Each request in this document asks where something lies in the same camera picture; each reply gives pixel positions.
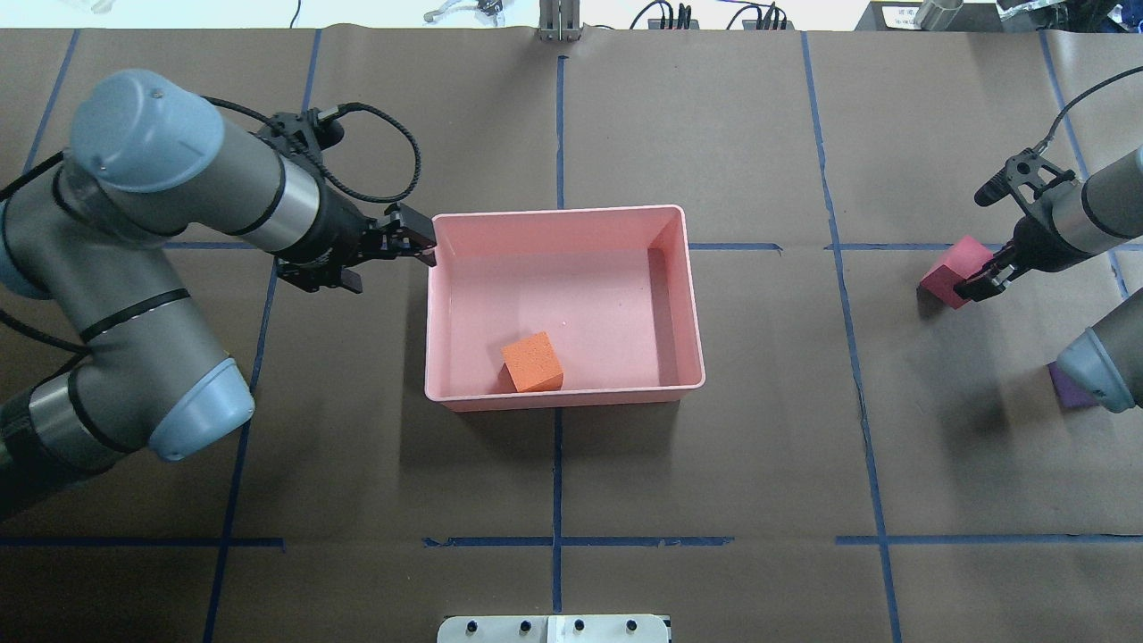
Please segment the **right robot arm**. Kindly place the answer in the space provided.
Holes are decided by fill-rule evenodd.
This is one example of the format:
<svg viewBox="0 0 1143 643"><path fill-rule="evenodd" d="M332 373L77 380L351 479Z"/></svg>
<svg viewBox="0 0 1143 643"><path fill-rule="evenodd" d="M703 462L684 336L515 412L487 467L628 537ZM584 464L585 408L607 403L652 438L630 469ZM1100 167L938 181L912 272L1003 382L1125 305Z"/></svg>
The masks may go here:
<svg viewBox="0 0 1143 643"><path fill-rule="evenodd" d="M1062 274L1097 262L1114 281L1114 306L1061 347L1056 369L1110 413L1140 408L1140 289L1128 292L1116 255L1140 243L1140 148L1079 178L1025 148L1004 163L974 200L1012 198L1021 216L1012 238L951 286L961 300L985 302L1030 273Z"/></svg>

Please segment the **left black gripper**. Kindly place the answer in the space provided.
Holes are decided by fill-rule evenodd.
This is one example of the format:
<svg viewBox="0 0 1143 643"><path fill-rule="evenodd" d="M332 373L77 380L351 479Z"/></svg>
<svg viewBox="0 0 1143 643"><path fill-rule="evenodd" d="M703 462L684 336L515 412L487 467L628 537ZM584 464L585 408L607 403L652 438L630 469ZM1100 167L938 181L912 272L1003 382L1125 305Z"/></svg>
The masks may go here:
<svg viewBox="0 0 1143 643"><path fill-rule="evenodd" d="M361 276L352 270L363 262L416 259L437 267L431 217L403 203L387 204L384 215L382 222L371 219L347 199L325 192L311 228L277 254L278 280L307 294L327 288L359 296Z"/></svg>

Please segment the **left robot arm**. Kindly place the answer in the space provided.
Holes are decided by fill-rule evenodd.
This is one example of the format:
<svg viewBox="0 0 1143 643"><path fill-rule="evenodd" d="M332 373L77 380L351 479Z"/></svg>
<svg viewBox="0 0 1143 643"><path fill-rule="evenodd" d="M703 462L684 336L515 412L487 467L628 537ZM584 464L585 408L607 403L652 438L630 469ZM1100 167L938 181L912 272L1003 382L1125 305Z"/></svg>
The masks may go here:
<svg viewBox="0 0 1143 643"><path fill-rule="evenodd" d="M151 449L179 463L251 419L235 359L163 254L199 224L270 254L275 276L309 294L361 292L355 265L411 257L433 267L427 216L408 191L369 196L322 161L352 102L250 113L154 71L103 79L77 108L69 146L3 188L3 287L59 305L77 341L16 321L70 351L57 373L3 403L3 519ZM385 206L379 219L360 203Z"/></svg>

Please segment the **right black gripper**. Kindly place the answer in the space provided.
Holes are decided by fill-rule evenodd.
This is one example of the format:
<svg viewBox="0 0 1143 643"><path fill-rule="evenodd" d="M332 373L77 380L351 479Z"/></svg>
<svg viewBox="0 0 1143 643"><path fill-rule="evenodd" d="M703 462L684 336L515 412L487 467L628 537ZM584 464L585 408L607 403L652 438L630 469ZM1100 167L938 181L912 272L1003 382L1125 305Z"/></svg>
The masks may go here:
<svg viewBox="0 0 1143 643"><path fill-rule="evenodd" d="M964 274L956 282L956 295L964 300L984 302L1000 296L1012 280L1029 271L1061 272L1086 260L1086 254L1065 243L1050 227L1023 216L1014 225L1005 251L997 254L956 254L954 266Z"/></svg>

